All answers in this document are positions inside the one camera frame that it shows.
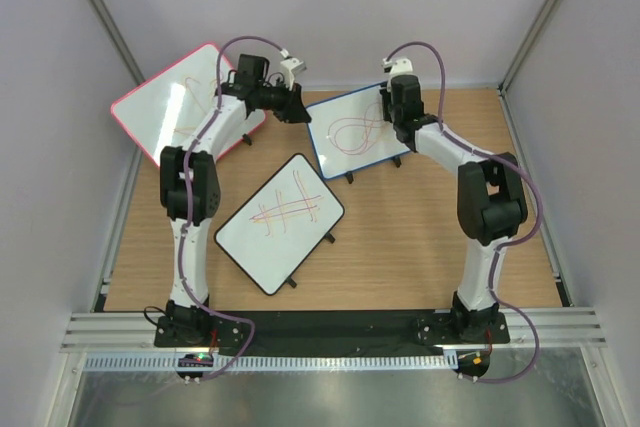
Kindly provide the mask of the blue framed whiteboard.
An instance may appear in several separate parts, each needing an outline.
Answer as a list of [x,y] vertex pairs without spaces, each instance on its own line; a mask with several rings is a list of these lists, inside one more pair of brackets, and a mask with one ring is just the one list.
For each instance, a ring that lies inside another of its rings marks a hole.
[[314,103],[307,111],[312,148],[326,180],[388,160],[400,165],[400,157],[409,152],[383,118],[377,84]]

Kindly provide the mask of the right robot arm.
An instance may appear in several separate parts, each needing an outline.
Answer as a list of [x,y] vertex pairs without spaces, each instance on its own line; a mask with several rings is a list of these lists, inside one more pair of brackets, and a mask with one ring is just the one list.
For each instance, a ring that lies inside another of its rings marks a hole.
[[510,153],[478,149],[425,113],[415,75],[383,83],[380,95],[383,119],[392,124],[397,140],[457,180],[456,212],[467,251],[462,281],[452,299],[450,329],[461,342],[478,342],[497,322],[496,287],[505,245],[528,217],[517,161]]

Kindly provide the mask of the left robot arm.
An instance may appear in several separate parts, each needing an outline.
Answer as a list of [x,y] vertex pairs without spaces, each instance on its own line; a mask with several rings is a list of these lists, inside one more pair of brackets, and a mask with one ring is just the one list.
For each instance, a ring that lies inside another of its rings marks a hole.
[[174,281],[156,324],[158,347],[199,347],[212,336],[206,278],[209,228],[221,201],[216,159],[231,134],[256,110],[271,111],[281,122],[309,123],[296,75],[305,63],[281,52],[279,79],[268,80],[269,61],[242,54],[226,76],[216,63],[213,108],[180,147],[160,156],[160,202],[171,221]]

